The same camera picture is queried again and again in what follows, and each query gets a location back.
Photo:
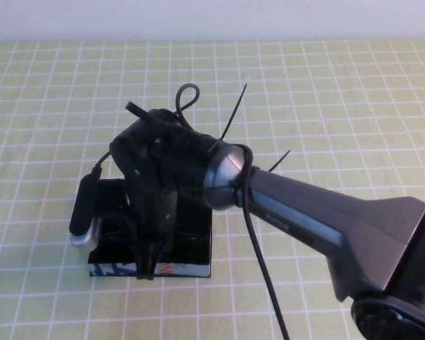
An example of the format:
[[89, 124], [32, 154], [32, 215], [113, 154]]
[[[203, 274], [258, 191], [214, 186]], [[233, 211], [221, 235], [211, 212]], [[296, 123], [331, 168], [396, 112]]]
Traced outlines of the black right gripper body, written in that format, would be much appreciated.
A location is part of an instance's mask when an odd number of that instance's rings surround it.
[[135, 218], [135, 239], [165, 242], [176, 226], [177, 192], [158, 181], [135, 176], [126, 180], [126, 194]]

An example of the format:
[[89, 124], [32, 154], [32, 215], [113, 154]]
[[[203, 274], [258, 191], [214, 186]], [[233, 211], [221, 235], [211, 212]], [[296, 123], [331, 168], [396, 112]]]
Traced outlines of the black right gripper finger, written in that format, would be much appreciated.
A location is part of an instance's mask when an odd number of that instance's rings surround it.
[[136, 279], [154, 279], [154, 272], [159, 260], [159, 245], [156, 243], [140, 243], [136, 251]]
[[173, 244], [174, 229], [160, 230], [154, 236], [154, 261], [159, 263], [164, 257], [165, 253], [168, 252]]

